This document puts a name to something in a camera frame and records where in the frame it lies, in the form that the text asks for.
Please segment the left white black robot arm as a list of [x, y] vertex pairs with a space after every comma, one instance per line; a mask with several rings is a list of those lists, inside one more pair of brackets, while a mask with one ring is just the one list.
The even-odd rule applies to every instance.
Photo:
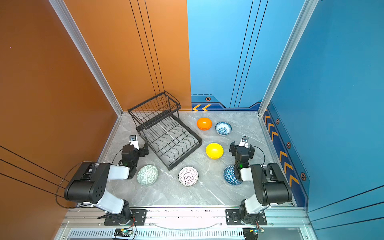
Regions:
[[99, 219], [104, 219], [106, 226], [134, 224], [129, 202], [108, 192], [106, 185], [108, 180], [131, 180], [137, 172], [139, 158], [148, 154], [147, 144], [140, 148], [132, 141], [123, 146], [122, 159], [117, 165], [88, 161], [81, 163], [65, 189], [64, 198], [104, 211], [105, 214]]

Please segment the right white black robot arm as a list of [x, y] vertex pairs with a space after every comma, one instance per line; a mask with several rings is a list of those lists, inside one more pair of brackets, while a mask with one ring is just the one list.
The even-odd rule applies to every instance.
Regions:
[[251, 165], [256, 148], [247, 140], [240, 144], [232, 142], [229, 152], [235, 157], [234, 175], [239, 182], [251, 182], [254, 194], [241, 202], [240, 221], [244, 225], [254, 225], [264, 211], [272, 205], [281, 205], [292, 201], [293, 193], [285, 175], [277, 163]]

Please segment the blue floral white bowl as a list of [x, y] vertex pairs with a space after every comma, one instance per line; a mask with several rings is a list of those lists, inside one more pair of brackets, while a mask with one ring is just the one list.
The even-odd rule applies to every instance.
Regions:
[[216, 132], [221, 136], [226, 136], [232, 132], [232, 126], [226, 122], [219, 122], [215, 125]]

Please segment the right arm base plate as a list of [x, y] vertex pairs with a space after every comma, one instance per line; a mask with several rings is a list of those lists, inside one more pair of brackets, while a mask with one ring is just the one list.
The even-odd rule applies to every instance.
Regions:
[[261, 212], [259, 214], [244, 214], [240, 213], [239, 209], [226, 209], [226, 221], [227, 225], [235, 226], [235, 225], [245, 225], [245, 226], [266, 226], [267, 218], [265, 212]]

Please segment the yellow plastic bowl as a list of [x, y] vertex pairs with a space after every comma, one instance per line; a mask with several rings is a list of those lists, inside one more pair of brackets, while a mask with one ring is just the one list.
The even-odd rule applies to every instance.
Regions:
[[224, 149], [220, 144], [211, 143], [206, 147], [206, 154], [210, 159], [217, 160], [224, 154]]

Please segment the green patterned white bowl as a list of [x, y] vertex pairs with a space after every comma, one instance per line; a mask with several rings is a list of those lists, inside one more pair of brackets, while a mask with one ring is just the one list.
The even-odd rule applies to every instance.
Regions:
[[142, 186], [150, 186], [158, 179], [159, 172], [154, 165], [142, 167], [137, 174], [137, 181]]

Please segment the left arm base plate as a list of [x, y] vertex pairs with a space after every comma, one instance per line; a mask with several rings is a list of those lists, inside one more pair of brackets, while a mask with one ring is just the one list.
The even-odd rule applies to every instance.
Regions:
[[107, 215], [104, 221], [104, 226], [118, 226], [118, 227], [129, 227], [129, 226], [144, 226], [146, 217], [146, 209], [131, 209], [130, 218], [122, 219], [120, 217]]

